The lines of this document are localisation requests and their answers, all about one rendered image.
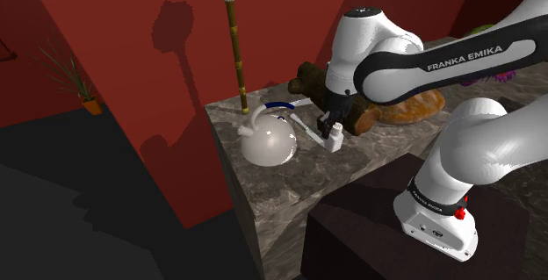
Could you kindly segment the brown wooden log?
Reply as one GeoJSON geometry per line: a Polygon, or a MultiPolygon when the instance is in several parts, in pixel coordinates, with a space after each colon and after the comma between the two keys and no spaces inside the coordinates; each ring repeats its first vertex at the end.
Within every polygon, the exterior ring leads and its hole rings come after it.
{"type": "MultiPolygon", "coordinates": [[[[290,94],[302,94],[324,113],[324,97],[328,90],[325,86],[326,71],[313,63],[305,61],[297,72],[297,77],[288,83],[290,94]]],[[[348,115],[344,119],[343,128],[352,135],[359,136],[368,132],[381,116],[381,110],[362,96],[354,97],[348,115]]]]}

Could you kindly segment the small white bottle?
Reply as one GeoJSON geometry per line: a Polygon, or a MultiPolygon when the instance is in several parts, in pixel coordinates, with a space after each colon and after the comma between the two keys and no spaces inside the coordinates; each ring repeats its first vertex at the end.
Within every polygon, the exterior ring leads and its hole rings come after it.
{"type": "Polygon", "coordinates": [[[343,125],[335,122],[328,134],[328,138],[325,140],[325,148],[330,153],[338,151],[342,146],[343,138],[343,125]]]}

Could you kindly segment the white knife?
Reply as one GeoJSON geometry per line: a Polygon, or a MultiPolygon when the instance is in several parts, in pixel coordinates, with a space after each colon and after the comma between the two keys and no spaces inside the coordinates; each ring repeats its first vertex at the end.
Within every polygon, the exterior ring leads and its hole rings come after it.
{"type": "Polygon", "coordinates": [[[291,113],[290,118],[304,130],[309,138],[311,138],[318,145],[325,147],[324,139],[310,129],[295,113],[291,113]]]}

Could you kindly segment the brown bread loaf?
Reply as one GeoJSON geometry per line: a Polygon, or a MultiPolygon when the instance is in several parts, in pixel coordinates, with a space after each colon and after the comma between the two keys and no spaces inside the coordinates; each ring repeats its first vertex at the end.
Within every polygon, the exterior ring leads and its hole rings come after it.
{"type": "Polygon", "coordinates": [[[411,125],[430,118],[445,106],[445,99],[438,90],[428,90],[394,105],[380,106],[379,122],[393,126],[411,125]]]}

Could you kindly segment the golden ornate floor lamp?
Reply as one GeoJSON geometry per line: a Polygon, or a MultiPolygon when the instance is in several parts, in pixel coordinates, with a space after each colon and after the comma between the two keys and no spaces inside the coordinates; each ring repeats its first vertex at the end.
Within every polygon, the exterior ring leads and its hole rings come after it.
{"type": "Polygon", "coordinates": [[[235,17],[234,2],[235,0],[223,0],[227,9],[227,20],[229,25],[229,33],[232,43],[233,55],[234,55],[234,67],[237,76],[239,97],[241,100],[241,110],[243,114],[249,113],[249,105],[247,101],[247,91],[244,82],[242,56],[239,42],[238,26],[235,17]]]}

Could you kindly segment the dark robot stand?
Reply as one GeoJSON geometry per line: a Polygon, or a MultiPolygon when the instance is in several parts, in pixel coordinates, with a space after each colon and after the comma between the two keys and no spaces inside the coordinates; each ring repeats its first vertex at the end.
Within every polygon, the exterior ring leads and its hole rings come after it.
{"type": "Polygon", "coordinates": [[[529,213],[492,190],[469,192],[479,244],[466,262],[402,231],[393,200],[422,164],[404,154],[324,196],[307,216],[306,280],[519,280],[529,213]]]}

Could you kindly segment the purple and green plant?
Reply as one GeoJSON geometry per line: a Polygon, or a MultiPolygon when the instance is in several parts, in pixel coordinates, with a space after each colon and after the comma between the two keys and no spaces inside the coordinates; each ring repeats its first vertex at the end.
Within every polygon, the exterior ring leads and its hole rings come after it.
{"type": "MultiPolygon", "coordinates": [[[[486,25],[481,25],[481,26],[478,26],[478,27],[474,27],[472,30],[466,32],[464,34],[464,36],[467,37],[469,35],[473,35],[473,34],[476,34],[476,33],[479,33],[479,32],[483,32],[486,29],[489,29],[493,26],[494,26],[494,24],[486,24],[486,25]]],[[[511,80],[515,75],[516,75],[516,72],[514,70],[512,70],[512,71],[500,73],[500,74],[497,74],[497,75],[486,76],[484,78],[472,80],[472,81],[469,81],[469,82],[463,82],[463,83],[460,83],[460,85],[464,86],[464,87],[468,87],[468,86],[471,86],[475,83],[487,82],[490,79],[493,79],[493,80],[495,80],[496,82],[499,82],[499,83],[505,83],[505,82],[511,80]]]]}

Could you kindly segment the potted plant in orange pot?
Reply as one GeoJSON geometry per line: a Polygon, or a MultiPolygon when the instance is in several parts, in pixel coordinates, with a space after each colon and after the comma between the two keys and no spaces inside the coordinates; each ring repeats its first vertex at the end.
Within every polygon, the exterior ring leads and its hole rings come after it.
{"type": "Polygon", "coordinates": [[[75,53],[71,49],[66,53],[55,35],[52,38],[46,38],[46,42],[47,48],[39,46],[39,50],[47,58],[47,61],[39,60],[36,57],[32,59],[53,72],[52,75],[47,74],[47,76],[61,85],[58,91],[75,94],[91,115],[102,114],[103,108],[100,100],[93,93],[94,83],[90,79],[85,79],[86,72],[77,66],[75,53]]]}

